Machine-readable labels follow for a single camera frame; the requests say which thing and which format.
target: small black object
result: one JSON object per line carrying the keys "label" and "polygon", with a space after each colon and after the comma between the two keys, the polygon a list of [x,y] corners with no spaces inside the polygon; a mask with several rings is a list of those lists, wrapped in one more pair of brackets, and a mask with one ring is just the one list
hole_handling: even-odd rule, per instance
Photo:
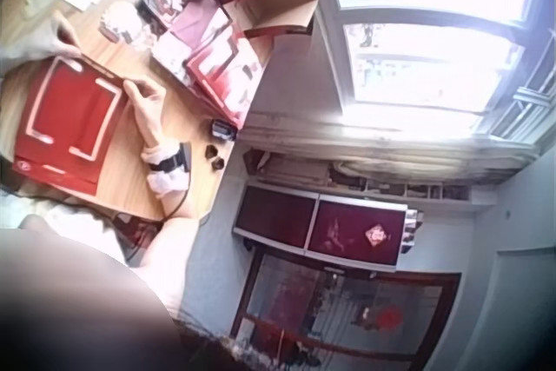
{"label": "small black object", "polygon": [[212,168],[215,170],[219,170],[219,169],[223,169],[224,168],[224,159],[223,158],[216,158],[213,162],[212,162]]}
{"label": "small black object", "polygon": [[210,160],[211,158],[214,158],[217,155],[218,155],[218,148],[215,147],[212,143],[207,145],[207,148],[205,149],[205,158]]}
{"label": "small black object", "polygon": [[165,173],[169,173],[184,164],[185,156],[181,150],[178,150],[177,154],[160,161],[158,164],[149,164],[149,168],[151,171],[164,171]]}
{"label": "small black object", "polygon": [[211,133],[212,136],[223,139],[224,141],[235,141],[237,137],[237,128],[221,119],[213,119]]}
{"label": "small black object", "polygon": [[[193,152],[192,152],[192,149],[191,149],[191,142],[181,142],[180,143],[179,154],[181,154],[182,157],[183,157],[183,169],[185,170],[186,173],[191,173],[191,163],[193,161]],[[175,212],[177,212],[180,209],[180,207],[183,205],[183,203],[185,202],[185,199],[187,198],[187,196],[189,194],[189,189],[191,188],[190,186],[191,186],[191,175],[189,175],[188,189],[183,192],[182,199],[177,204],[177,206],[175,206],[174,210],[172,210],[170,213],[168,213],[166,216],[164,216],[161,221],[159,221],[159,227],[160,228],[162,228],[162,225],[168,219],[170,219],[173,215],[175,215]]]}

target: red envelope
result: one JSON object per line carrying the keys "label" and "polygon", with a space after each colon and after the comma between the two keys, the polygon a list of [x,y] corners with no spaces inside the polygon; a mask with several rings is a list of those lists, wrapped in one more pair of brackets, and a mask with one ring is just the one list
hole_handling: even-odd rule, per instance
{"label": "red envelope", "polygon": [[14,169],[94,195],[127,96],[122,79],[90,60],[57,56],[31,84],[19,128]]}

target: black wristband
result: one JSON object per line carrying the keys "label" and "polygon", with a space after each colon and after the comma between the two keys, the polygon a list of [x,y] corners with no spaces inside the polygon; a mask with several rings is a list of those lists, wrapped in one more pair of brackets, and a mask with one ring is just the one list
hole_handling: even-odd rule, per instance
{"label": "black wristband", "polygon": [[182,165],[185,165],[185,157],[180,149],[177,154],[160,161],[158,164],[149,164],[149,168],[151,171],[164,171],[165,173],[169,173]]}

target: knee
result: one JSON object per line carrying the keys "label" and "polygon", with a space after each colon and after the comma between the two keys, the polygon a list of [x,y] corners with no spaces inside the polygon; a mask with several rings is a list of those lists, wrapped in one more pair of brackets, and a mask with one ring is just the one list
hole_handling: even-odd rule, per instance
{"label": "knee", "polygon": [[29,229],[37,231],[50,230],[49,224],[39,215],[26,215],[19,224],[20,229]]}

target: white cuff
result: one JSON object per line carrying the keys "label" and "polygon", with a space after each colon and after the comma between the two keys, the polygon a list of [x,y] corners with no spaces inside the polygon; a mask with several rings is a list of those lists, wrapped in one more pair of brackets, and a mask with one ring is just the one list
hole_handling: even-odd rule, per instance
{"label": "white cuff", "polygon": [[157,199],[163,198],[170,191],[187,191],[189,188],[189,173],[183,167],[174,169],[169,173],[164,171],[151,171],[147,175],[149,187],[156,194]]}
{"label": "white cuff", "polygon": [[180,143],[173,138],[166,139],[154,148],[143,148],[141,158],[147,164],[160,164],[162,161],[177,154],[180,150]]}
{"label": "white cuff", "polygon": [[[143,149],[141,158],[147,164],[159,164],[177,154],[179,150],[180,143],[176,139],[168,139],[154,148]],[[178,167],[169,173],[151,171],[147,175],[147,182],[150,189],[155,192],[156,198],[161,199],[170,191],[187,191],[189,189],[189,173],[185,172],[184,167]]]}

